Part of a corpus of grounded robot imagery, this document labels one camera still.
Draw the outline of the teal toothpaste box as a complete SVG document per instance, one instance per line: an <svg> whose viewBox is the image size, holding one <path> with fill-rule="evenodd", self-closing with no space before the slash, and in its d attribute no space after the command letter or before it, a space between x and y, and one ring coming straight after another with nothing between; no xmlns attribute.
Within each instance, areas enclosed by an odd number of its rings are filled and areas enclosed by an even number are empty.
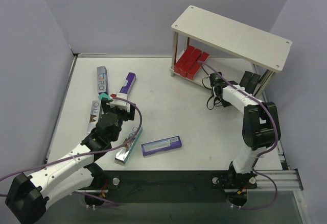
<svg viewBox="0 0 327 224"><path fill-rule="evenodd" d="M100 101L105 101L105 102L111 101L111 96L106 94L105 92L100 93L98 98Z"/></svg>

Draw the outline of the silver Rio box bottom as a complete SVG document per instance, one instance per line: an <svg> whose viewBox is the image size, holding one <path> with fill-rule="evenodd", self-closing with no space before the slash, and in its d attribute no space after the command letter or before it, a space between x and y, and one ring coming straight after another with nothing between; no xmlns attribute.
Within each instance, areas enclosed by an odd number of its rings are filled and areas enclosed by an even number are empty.
<svg viewBox="0 0 327 224"><path fill-rule="evenodd" d="M123 147L121 147L115 155L114 162L116 164L124 166L127 163L128 159L131 156L132 151L133 151L135 145L137 144L137 141L143 131L143 127L141 127L138 132L137 132L137 129L138 129L137 124L133 124L132 127L130 128L130 130L124 140L124 142L125 141L129 141L129 142L126 143Z"/></svg>

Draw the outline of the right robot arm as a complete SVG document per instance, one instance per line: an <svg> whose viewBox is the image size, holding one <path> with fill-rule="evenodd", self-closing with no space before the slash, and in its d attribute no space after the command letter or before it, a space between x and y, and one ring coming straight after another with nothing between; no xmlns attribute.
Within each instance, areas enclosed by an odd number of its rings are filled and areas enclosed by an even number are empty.
<svg viewBox="0 0 327 224"><path fill-rule="evenodd" d="M281 138L277 107L273 102L263 102L252 96L261 76L249 71L238 84L226 82L221 73L209 75L212 97L223 107L234 106L243 114L242 138L244 146L230 163L226 184L238 187L255 177L253 168L259 154L273 147Z"/></svg>

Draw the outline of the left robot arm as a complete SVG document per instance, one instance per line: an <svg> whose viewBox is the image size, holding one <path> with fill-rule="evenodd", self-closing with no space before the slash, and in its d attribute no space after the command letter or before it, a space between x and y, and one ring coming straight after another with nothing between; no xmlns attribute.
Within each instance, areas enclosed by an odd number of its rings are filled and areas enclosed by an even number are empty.
<svg viewBox="0 0 327 224"><path fill-rule="evenodd" d="M100 188L104 182L96 161L113 151L122 124L134 120L136 104L115 97L101 100L103 114L95 128L63 158L36 168L12 173L5 204L20 223L35 223L53 203L84 187Z"/></svg>

